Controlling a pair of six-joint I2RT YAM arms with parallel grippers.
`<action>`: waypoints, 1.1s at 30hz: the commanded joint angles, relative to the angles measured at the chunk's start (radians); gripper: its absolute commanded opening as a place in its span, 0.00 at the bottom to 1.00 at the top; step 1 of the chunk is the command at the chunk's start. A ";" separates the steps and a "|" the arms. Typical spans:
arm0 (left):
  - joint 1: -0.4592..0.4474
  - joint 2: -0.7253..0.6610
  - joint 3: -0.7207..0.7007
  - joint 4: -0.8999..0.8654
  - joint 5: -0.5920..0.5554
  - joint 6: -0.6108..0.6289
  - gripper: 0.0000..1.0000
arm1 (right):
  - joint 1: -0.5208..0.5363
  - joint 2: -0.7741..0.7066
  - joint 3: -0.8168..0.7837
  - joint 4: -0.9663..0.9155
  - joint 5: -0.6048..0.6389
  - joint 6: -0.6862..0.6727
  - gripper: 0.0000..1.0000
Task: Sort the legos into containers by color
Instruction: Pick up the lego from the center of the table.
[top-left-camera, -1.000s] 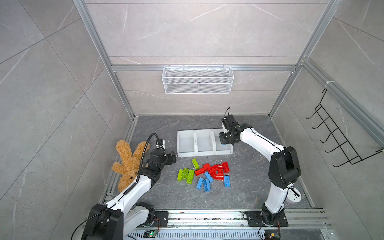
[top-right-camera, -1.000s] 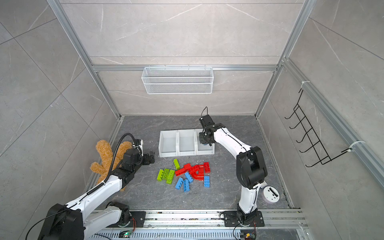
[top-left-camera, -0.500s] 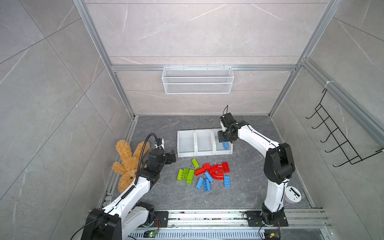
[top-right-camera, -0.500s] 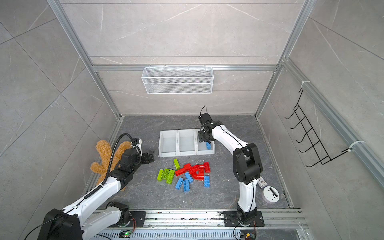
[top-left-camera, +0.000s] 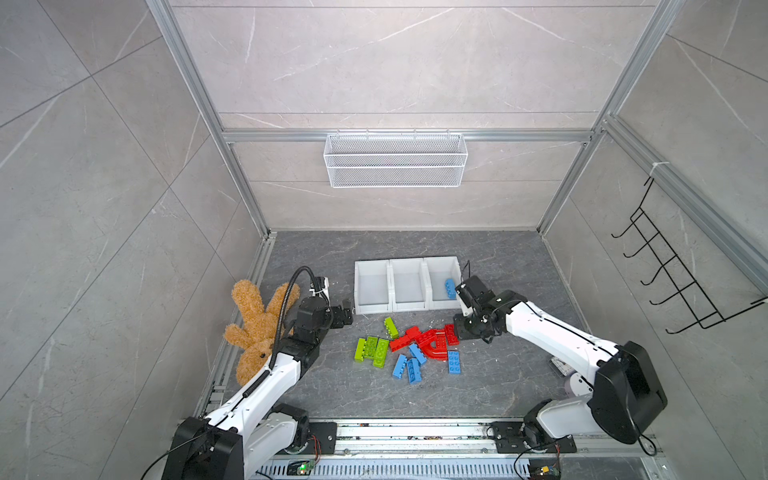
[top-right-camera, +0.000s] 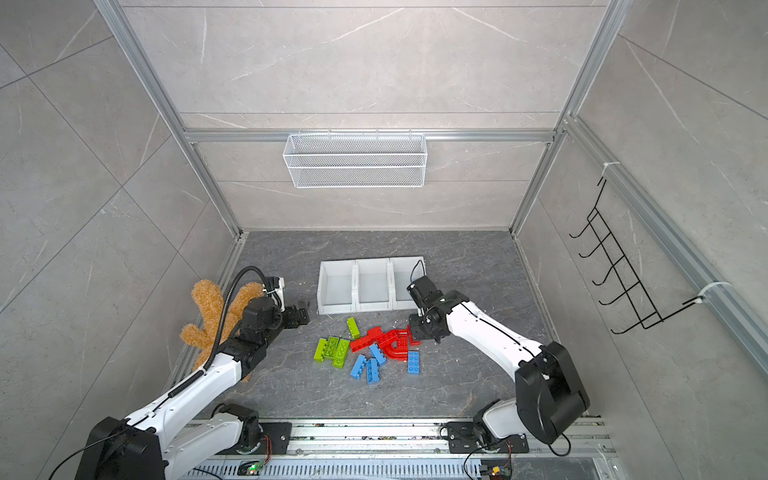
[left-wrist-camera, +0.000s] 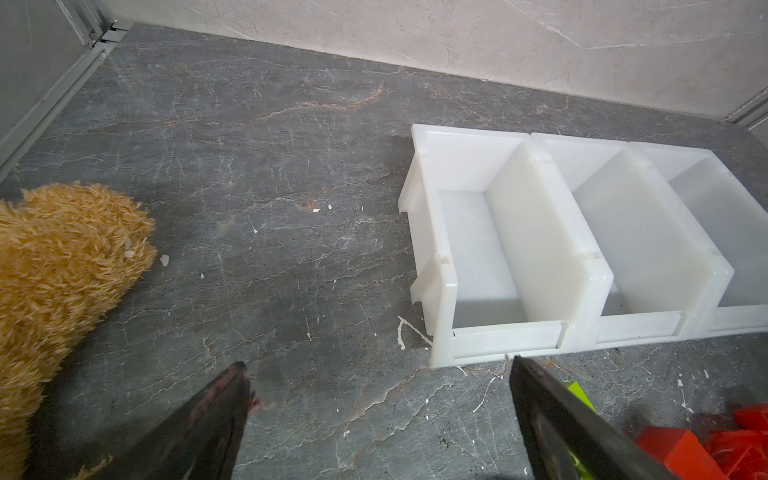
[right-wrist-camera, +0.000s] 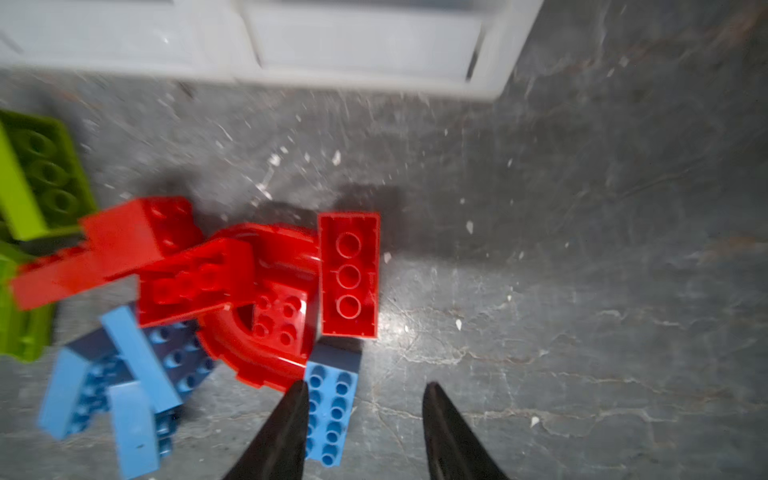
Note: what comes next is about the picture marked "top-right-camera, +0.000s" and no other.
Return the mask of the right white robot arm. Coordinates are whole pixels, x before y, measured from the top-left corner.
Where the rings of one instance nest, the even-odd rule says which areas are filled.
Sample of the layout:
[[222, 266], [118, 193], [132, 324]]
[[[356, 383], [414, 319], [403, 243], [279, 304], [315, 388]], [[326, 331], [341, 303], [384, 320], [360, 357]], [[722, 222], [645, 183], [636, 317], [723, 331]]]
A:
[[486, 449], [519, 434], [551, 446], [589, 409], [590, 400], [568, 350], [544, 345], [493, 319], [466, 295], [439, 290], [426, 276], [407, 291], [417, 312], [409, 316], [416, 340], [457, 336], [479, 349], [514, 381], [515, 395], [478, 412], [473, 434]]

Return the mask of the red lego brick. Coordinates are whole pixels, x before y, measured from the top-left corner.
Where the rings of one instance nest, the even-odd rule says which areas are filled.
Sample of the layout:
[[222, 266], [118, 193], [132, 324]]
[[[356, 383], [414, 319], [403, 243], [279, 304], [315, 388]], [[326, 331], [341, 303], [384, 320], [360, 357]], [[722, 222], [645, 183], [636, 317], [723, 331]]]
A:
[[372, 344], [378, 342], [383, 334], [384, 332], [380, 327], [371, 328], [365, 335], [350, 343], [351, 351], [358, 352], [364, 348], [370, 347]]

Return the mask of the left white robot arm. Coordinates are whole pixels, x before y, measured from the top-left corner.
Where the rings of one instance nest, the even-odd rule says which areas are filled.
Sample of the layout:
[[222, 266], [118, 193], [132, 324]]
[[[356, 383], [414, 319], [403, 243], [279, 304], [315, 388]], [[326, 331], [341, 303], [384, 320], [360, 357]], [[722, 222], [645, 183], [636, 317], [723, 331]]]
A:
[[265, 445], [257, 412], [236, 404], [220, 406], [198, 427], [187, 426], [245, 379], [282, 331], [309, 322], [304, 303], [285, 304], [282, 278], [260, 278], [263, 296], [247, 302], [229, 336], [216, 332], [211, 355], [200, 368], [125, 418], [107, 417], [91, 430], [76, 478], [178, 479], [221, 451], [249, 454]]

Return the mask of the blue lego brick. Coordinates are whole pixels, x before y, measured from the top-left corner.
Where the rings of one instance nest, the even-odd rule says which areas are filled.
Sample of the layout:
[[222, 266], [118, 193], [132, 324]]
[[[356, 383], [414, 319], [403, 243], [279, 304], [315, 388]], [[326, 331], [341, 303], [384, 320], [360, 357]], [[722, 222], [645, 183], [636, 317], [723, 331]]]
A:
[[387, 359], [377, 343], [371, 344], [369, 350], [379, 365], [384, 365], [386, 363]]
[[408, 352], [407, 370], [411, 375], [418, 375], [420, 373], [420, 355], [418, 351]]
[[379, 362], [375, 358], [369, 358], [367, 360], [366, 375], [368, 384], [376, 384], [380, 381]]
[[354, 379], [360, 379], [363, 375], [366, 364], [367, 358], [363, 354], [358, 355], [350, 371], [350, 376]]

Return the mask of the red curved lego piece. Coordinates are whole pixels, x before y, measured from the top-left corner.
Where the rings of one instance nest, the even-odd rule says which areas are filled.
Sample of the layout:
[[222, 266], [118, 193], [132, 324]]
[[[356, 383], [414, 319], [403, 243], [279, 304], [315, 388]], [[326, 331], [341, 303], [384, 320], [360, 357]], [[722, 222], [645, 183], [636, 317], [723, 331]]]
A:
[[409, 327], [392, 329], [384, 332], [377, 344], [388, 359], [406, 362], [412, 347], [418, 347], [421, 342], [415, 340]]

